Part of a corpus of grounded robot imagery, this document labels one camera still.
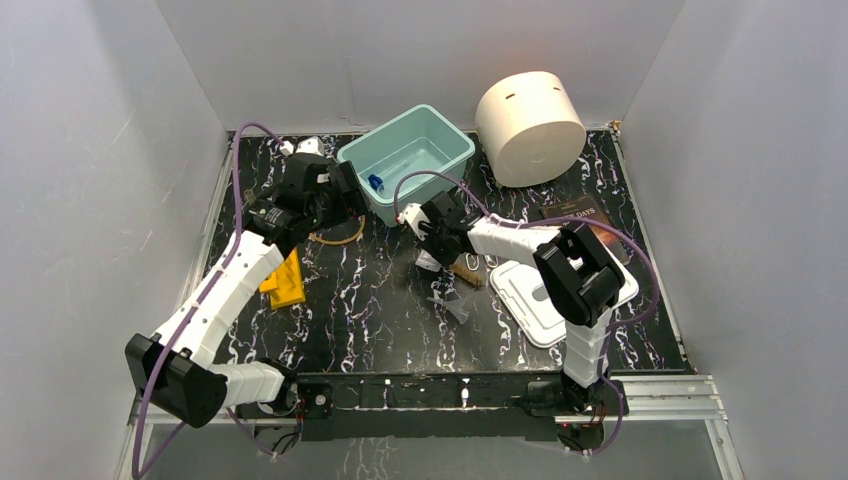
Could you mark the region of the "blue-tipped glass rod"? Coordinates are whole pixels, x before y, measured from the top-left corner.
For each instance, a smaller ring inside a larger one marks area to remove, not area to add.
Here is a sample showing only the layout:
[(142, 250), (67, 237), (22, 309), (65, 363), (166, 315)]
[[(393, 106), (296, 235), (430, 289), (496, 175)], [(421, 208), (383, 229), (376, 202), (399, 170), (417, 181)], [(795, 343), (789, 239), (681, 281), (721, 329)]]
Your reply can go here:
[(366, 179), (380, 195), (388, 195), (391, 193), (399, 180), (405, 175), (427, 168), (427, 162), (424, 158), (415, 156), (410, 157), (392, 157), (381, 160), (375, 164), (366, 175)]

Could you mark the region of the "glass test tube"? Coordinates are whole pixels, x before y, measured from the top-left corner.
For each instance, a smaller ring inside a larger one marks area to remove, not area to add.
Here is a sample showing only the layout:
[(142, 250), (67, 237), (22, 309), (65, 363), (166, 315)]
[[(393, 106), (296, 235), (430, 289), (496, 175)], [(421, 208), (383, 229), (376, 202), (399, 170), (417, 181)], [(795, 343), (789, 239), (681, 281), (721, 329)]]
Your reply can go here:
[(249, 208), (256, 202), (256, 195), (252, 190), (248, 189), (244, 192), (244, 200), (246, 207)]

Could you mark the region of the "test tube brush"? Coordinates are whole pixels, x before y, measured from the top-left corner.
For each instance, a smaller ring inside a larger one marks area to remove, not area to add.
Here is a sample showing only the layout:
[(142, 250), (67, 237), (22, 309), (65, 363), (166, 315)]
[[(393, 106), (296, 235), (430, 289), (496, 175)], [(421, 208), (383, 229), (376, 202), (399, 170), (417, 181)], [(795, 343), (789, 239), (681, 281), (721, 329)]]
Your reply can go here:
[(464, 282), (472, 286), (473, 288), (479, 288), (485, 284), (485, 279), (481, 277), (478, 273), (473, 270), (470, 270), (467, 266), (455, 262), (449, 267), (450, 271), (453, 272), (457, 277), (462, 279)]

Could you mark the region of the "clear glass funnel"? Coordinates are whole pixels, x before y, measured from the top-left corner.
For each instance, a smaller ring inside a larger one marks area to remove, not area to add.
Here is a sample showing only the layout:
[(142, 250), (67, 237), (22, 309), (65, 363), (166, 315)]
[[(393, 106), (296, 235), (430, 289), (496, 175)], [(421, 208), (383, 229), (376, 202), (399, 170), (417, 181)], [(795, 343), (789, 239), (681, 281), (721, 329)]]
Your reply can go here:
[(443, 299), (438, 296), (427, 297), (427, 300), (444, 307), (460, 325), (464, 325), (469, 318), (469, 310), (466, 308), (466, 302), (461, 298)]

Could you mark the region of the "metal test tube clamp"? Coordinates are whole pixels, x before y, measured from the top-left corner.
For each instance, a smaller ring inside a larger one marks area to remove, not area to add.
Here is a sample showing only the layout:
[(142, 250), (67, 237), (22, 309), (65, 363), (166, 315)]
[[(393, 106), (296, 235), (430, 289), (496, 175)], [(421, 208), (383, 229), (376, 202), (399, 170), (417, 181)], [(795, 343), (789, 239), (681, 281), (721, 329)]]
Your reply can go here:
[(486, 269), (494, 269), (499, 266), (499, 261), (495, 256), (491, 255), (479, 255), (479, 254), (465, 254), (465, 265), (471, 271), (480, 270), (482, 268)]

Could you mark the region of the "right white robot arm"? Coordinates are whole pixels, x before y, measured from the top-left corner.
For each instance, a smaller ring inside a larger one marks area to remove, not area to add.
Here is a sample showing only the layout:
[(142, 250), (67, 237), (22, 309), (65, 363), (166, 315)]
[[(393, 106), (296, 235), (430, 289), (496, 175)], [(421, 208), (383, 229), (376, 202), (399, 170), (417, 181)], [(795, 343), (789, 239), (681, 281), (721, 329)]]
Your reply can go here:
[(461, 255), (500, 257), (519, 269), (505, 293), (506, 303), (524, 331), (532, 291), (547, 299), (539, 320), (565, 324), (562, 371), (565, 405), (590, 413), (603, 399), (600, 378), (609, 362), (602, 347), (614, 311), (635, 297), (638, 283), (596, 237), (585, 219), (531, 226), (496, 214), (468, 212), (442, 192), (424, 204), (409, 203), (398, 214), (420, 247), (443, 267)]

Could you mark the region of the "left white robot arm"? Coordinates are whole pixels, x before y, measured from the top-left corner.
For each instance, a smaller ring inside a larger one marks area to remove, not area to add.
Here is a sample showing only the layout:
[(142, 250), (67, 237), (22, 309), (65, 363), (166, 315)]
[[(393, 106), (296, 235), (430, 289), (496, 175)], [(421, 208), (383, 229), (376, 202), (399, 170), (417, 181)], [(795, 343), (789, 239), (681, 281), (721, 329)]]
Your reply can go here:
[(261, 403), (275, 416), (293, 412), (299, 391), (291, 369), (271, 359), (218, 364), (217, 349), (260, 284), (299, 244), (366, 211), (350, 163), (289, 156), (282, 179), (240, 209), (241, 225), (197, 289), (153, 334), (128, 341), (125, 355), (142, 398), (194, 428), (243, 404)]

